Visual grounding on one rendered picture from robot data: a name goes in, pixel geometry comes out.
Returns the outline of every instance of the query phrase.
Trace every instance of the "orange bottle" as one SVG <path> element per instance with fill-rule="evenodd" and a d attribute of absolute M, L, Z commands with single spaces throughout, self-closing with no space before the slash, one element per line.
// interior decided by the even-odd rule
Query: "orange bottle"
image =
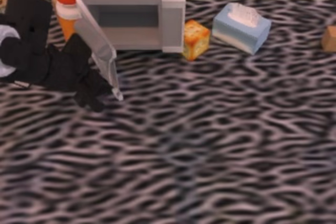
<path fill-rule="evenodd" d="M 76 7 L 76 0 L 56 0 L 55 9 L 58 22 L 67 41 L 76 32 L 74 24 L 81 17 Z"/>

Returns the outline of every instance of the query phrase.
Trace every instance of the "blue tissue box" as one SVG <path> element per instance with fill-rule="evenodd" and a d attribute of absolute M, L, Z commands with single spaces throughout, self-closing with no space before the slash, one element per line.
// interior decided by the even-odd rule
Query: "blue tissue box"
<path fill-rule="evenodd" d="M 231 19 L 228 14 L 232 3 L 227 4 L 213 20 L 212 35 L 244 52 L 254 55 L 268 37 L 269 19 L 260 17 L 256 27 L 249 27 Z"/>

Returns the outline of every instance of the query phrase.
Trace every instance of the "table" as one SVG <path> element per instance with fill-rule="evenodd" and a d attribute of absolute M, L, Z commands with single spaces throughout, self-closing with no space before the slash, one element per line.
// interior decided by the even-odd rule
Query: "table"
<path fill-rule="evenodd" d="M 187 2 L 211 27 L 228 1 Z M 242 0 L 273 21 L 248 56 L 120 52 L 124 101 L 0 86 L 0 223 L 336 223 L 335 0 Z M 62 46 L 55 18 L 50 42 Z"/>

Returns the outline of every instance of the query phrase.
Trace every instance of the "gray box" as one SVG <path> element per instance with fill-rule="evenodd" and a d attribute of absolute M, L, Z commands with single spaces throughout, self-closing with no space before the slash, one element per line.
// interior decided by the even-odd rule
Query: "gray box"
<path fill-rule="evenodd" d="M 182 52 L 185 0 L 82 0 L 117 50 Z"/>

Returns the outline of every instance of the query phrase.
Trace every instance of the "open door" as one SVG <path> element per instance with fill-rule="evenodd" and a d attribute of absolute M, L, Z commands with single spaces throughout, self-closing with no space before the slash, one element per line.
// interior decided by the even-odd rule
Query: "open door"
<path fill-rule="evenodd" d="M 117 51 L 82 0 L 76 0 L 76 3 L 82 15 L 82 18 L 75 22 L 76 32 L 91 48 L 92 58 L 103 77 L 113 87 L 114 96 L 119 101 L 122 101 L 123 95 L 119 89 L 116 64 L 114 62 L 117 58 Z"/>

